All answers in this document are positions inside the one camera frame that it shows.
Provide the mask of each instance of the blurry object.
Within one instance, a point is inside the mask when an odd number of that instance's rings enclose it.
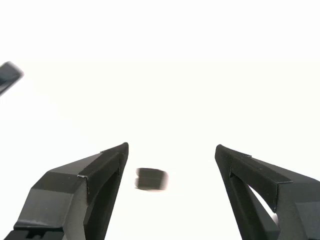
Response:
[[[168,174],[165,171],[153,168],[138,168],[138,178],[135,186],[141,190],[164,190],[167,185]]]
[[[6,62],[0,66],[0,96],[22,76],[23,73],[11,62]]]
[[[222,145],[215,160],[243,240],[320,240],[319,181]]]
[[[104,240],[128,154],[123,143],[48,171],[5,240]]]

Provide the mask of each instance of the white surface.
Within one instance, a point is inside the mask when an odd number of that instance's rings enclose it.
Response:
[[[128,142],[107,239],[240,240],[217,144],[320,179],[319,8],[0,0],[0,62],[25,73],[0,97],[0,239],[47,170]],[[134,189],[139,167],[168,190]]]
[[[25,77],[0,98],[0,238],[47,170],[125,141],[108,239],[240,239],[217,144],[320,179],[319,62],[16,64]],[[139,167],[167,171],[167,191],[135,189]]]

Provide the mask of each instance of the small black block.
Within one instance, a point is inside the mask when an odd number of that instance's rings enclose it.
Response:
[[[168,174],[154,168],[138,168],[135,185],[141,190],[164,190]]]

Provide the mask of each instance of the black object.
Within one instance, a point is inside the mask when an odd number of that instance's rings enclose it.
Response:
[[[163,190],[166,187],[167,173],[154,168],[138,168],[135,185],[141,190]]]
[[[48,171],[5,240],[104,240],[128,153],[124,143]]]
[[[23,73],[10,62],[0,66],[0,96],[16,83],[22,75]]]
[[[320,182],[218,145],[215,160],[243,240],[320,240]],[[268,215],[253,188],[277,214]]]

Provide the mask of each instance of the black plastic part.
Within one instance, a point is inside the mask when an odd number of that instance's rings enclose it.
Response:
[[[23,73],[11,62],[6,62],[0,66],[0,96],[15,84]]]
[[[164,190],[166,187],[167,173],[153,168],[138,168],[138,178],[135,185],[141,190]]]
[[[48,171],[5,240],[104,240],[128,154],[123,143]]]
[[[320,182],[218,145],[219,167],[243,240],[320,240]],[[253,188],[277,214],[272,220]]]

